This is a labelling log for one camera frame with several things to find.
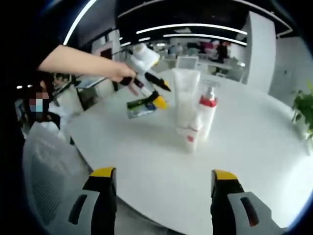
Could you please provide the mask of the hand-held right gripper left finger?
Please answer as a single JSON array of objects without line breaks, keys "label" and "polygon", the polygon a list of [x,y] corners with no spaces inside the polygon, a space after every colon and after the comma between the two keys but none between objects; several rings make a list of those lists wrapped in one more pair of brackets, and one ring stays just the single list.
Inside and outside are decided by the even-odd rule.
[{"label": "hand-held right gripper left finger", "polygon": [[116,168],[100,168],[88,177],[67,221],[75,235],[113,235],[116,211]]}]

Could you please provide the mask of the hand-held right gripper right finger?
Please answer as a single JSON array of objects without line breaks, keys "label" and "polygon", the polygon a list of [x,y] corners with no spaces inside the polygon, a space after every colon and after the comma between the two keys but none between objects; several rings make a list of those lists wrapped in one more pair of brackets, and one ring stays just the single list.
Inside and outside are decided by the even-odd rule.
[{"label": "hand-held right gripper right finger", "polygon": [[233,173],[214,169],[211,183],[214,235],[271,234],[271,210],[252,192],[244,191]]}]

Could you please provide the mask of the person's left hand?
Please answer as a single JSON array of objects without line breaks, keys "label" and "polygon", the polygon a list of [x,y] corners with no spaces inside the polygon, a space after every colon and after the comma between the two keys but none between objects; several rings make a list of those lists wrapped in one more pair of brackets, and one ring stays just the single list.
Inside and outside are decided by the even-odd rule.
[{"label": "person's left hand", "polygon": [[136,72],[128,67],[125,63],[114,63],[113,75],[111,77],[112,81],[122,85],[128,85],[134,78],[136,78]]}]

